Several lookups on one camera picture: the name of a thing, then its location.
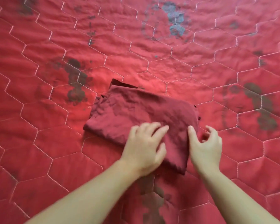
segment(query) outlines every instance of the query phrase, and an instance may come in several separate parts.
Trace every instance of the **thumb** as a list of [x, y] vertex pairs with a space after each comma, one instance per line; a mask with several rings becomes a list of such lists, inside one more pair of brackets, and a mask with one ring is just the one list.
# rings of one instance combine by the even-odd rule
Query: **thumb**
[[188, 135], [189, 135], [190, 145], [200, 143], [193, 126], [188, 127]]
[[157, 151], [157, 154], [156, 154], [156, 158], [155, 158], [155, 162], [157, 164], [157, 166], [160, 166], [161, 163], [163, 162], [165, 156], [166, 156], [166, 146], [165, 146], [165, 143], [161, 143], [160, 144], [160, 147], [159, 147], [159, 150]]

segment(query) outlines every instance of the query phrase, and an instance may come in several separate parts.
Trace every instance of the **left hand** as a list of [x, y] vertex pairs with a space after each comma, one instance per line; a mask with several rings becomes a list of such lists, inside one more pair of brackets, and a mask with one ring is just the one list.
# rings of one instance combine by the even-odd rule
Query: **left hand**
[[157, 169], [166, 156], [165, 143], [160, 142], [169, 126], [159, 128], [160, 126], [159, 122], [154, 122], [142, 123], [131, 128], [120, 160], [138, 177], [146, 176]]

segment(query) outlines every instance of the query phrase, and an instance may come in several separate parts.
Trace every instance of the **maroon pillowcase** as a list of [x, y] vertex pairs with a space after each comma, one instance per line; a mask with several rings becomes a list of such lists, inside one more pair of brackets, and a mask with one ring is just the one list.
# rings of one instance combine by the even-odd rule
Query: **maroon pillowcase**
[[167, 150], [164, 163], [184, 175], [189, 158], [187, 127], [192, 125], [198, 131], [196, 107], [185, 101], [126, 85], [112, 80], [107, 94], [96, 98], [90, 119], [83, 129], [125, 145], [134, 125], [144, 122], [168, 125], [169, 130], [162, 140]]

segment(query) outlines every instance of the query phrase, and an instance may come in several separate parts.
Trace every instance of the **forearm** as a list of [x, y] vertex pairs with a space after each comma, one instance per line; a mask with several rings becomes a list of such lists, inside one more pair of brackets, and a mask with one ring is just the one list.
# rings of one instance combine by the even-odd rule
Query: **forearm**
[[117, 161], [26, 224], [100, 224], [136, 179], [135, 173], [126, 168], [123, 162]]
[[280, 222], [219, 171], [202, 174], [216, 206], [227, 224]]

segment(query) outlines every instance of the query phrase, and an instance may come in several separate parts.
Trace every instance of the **hand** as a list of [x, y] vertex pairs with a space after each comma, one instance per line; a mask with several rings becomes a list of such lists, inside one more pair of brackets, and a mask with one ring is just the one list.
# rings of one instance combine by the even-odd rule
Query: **hand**
[[142, 123], [140, 126], [131, 128], [120, 160], [124, 161], [127, 168], [130, 168], [138, 177], [146, 176], [157, 169], [166, 156], [165, 143], [160, 144], [160, 141], [167, 133], [169, 126], [159, 128], [160, 126], [159, 122], [154, 122]]
[[210, 136], [208, 140], [198, 141], [196, 132], [192, 126], [188, 127], [190, 141], [191, 161], [199, 174], [208, 174], [212, 171], [220, 171], [219, 163], [222, 153], [222, 138], [218, 132], [209, 126], [206, 126]]

